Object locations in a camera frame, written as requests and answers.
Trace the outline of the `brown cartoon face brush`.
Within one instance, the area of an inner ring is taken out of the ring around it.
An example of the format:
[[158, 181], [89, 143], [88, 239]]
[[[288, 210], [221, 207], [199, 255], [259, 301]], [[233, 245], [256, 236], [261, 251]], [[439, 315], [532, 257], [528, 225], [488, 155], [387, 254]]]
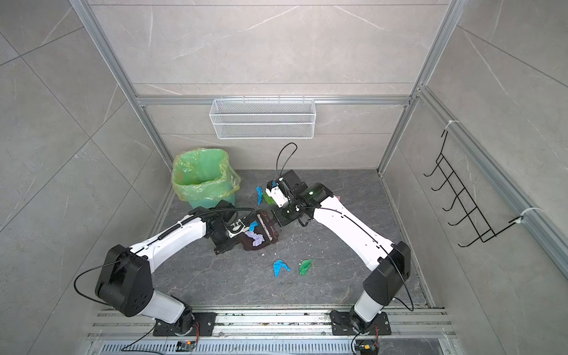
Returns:
[[280, 235], [277, 220], [272, 213], [264, 209], [259, 209], [257, 210], [257, 220], [262, 227], [263, 236], [267, 237], [270, 243], [276, 243]]

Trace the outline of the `blue paper scrap near dustpan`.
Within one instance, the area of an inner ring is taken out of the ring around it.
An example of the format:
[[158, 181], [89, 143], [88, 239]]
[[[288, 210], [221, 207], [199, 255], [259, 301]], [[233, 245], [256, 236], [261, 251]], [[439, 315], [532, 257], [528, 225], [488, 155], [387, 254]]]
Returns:
[[254, 228], [255, 228], [257, 225], [258, 225], [258, 222], [256, 222], [256, 221], [252, 222], [252, 223], [250, 224], [249, 228], [248, 228], [249, 231], [250, 231], [250, 232], [254, 232]]

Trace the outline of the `dark brown dustpan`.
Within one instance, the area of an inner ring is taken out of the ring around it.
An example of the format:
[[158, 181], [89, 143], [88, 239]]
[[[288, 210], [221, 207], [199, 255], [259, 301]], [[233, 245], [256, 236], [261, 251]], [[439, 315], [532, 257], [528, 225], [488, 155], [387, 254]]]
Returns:
[[269, 222], [256, 220], [252, 231], [249, 226], [238, 220], [232, 223], [225, 232], [212, 237], [215, 254], [223, 254], [232, 250], [236, 245], [242, 245], [245, 251], [257, 251], [270, 244], [275, 244], [278, 239], [277, 224], [273, 220]]

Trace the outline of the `dark green paper scrap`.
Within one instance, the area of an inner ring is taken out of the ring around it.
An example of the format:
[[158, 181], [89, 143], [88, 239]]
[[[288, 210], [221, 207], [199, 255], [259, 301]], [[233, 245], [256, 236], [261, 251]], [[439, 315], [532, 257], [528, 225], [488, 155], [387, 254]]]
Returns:
[[311, 269], [311, 267], [312, 267], [312, 259], [303, 260], [300, 263], [299, 275], [301, 275], [301, 276], [306, 275], [307, 272]]

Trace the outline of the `blue paper scrap far left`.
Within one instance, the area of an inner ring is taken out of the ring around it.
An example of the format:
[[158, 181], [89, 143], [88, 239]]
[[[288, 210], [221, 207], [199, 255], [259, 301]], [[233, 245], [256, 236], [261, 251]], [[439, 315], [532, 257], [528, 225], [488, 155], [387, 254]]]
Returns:
[[260, 186], [256, 187], [256, 192], [257, 192], [257, 205], [259, 206], [260, 204], [262, 204], [263, 202], [263, 189]]

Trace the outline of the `lime green paper scrap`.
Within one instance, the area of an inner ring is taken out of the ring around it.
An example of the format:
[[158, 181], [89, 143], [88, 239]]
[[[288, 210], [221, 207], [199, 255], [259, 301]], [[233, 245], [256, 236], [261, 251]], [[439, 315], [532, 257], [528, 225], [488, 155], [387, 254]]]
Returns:
[[276, 205], [275, 200], [269, 196], [266, 192], [263, 192], [263, 199], [269, 205]]

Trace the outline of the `blue paper scrap near middle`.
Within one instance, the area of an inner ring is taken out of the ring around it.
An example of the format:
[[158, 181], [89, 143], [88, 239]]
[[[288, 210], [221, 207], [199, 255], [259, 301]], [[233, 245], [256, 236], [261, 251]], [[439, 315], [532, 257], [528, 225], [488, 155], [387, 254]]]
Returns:
[[278, 278], [282, 269], [284, 269], [287, 272], [291, 271], [291, 269], [282, 260], [276, 260], [273, 263], [273, 270], [274, 270], [275, 278]]

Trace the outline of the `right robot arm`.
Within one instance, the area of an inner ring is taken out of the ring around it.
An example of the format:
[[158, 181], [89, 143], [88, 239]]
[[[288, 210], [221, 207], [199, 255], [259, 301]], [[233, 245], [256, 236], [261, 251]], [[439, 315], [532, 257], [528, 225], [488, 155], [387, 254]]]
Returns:
[[303, 216], [324, 225], [347, 244], [371, 271], [363, 291], [349, 312], [330, 312], [331, 322], [339, 328], [335, 335], [391, 334], [384, 308], [396, 299], [411, 273], [411, 249], [404, 242], [394, 243], [366, 226], [343, 206], [326, 186], [308, 186], [288, 170], [266, 185], [266, 194], [277, 204], [272, 214], [284, 227]]

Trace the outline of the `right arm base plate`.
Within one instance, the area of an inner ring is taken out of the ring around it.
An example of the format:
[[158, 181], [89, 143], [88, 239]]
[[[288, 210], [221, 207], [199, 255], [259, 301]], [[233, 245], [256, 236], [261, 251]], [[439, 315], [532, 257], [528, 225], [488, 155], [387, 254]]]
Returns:
[[360, 318], [354, 310], [350, 310], [349, 312], [332, 310], [329, 316], [332, 334], [334, 336], [363, 335], [369, 333], [387, 336], [392, 334], [391, 325], [385, 312], [376, 314], [369, 322]]

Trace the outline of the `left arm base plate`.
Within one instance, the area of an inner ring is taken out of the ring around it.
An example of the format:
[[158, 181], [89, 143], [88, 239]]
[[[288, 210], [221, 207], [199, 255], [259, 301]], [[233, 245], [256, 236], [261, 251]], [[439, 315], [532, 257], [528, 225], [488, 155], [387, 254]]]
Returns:
[[154, 337], [191, 337], [199, 334], [209, 337], [213, 333], [216, 318], [217, 313], [198, 312], [184, 314], [173, 324], [157, 319], [152, 335]]

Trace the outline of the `aluminium rail front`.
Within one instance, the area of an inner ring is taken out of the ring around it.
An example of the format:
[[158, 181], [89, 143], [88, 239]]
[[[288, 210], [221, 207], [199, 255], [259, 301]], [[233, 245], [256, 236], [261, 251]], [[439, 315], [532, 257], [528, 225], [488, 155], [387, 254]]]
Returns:
[[[259, 309], [212, 307], [198, 308], [196, 312], [216, 313], [215, 322], [201, 326], [201, 337], [207, 340], [276, 340], [333, 338], [340, 327], [331, 321], [333, 308], [296, 307], [292, 309]], [[447, 312], [442, 309], [418, 309], [409, 312], [403, 308], [386, 309], [388, 320], [383, 325], [390, 329], [390, 338], [456, 338]], [[114, 311], [96, 312], [87, 322], [84, 337], [87, 340], [133, 340], [155, 325], [147, 317], [124, 317]]]

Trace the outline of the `purple paper scrap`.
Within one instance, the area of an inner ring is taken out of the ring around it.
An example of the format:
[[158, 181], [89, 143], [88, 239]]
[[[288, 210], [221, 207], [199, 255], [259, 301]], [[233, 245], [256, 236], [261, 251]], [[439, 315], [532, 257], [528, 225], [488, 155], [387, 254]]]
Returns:
[[261, 245], [265, 242], [265, 239], [264, 239], [264, 236], [263, 236], [263, 235], [259, 235], [259, 234], [257, 234], [257, 233], [250, 232], [250, 231], [247, 232], [247, 235], [248, 235], [251, 239], [253, 239], [252, 246], [253, 246], [254, 248], [261, 246]]

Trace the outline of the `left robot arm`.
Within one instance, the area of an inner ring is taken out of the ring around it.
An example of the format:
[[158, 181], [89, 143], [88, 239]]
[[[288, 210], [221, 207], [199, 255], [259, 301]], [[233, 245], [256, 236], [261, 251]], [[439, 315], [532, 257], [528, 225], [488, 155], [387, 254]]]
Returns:
[[177, 325], [189, 322], [191, 307], [155, 290], [152, 275], [165, 261], [189, 244], [211, 236], [213, 222], [222, 230], [238, 210], [228, 201], [206, 209], [198, 207], [177, 223], [145, 241], [118, 244], [106, 254], [95, 287], [95, 295], [126, 317], [145, 316]]

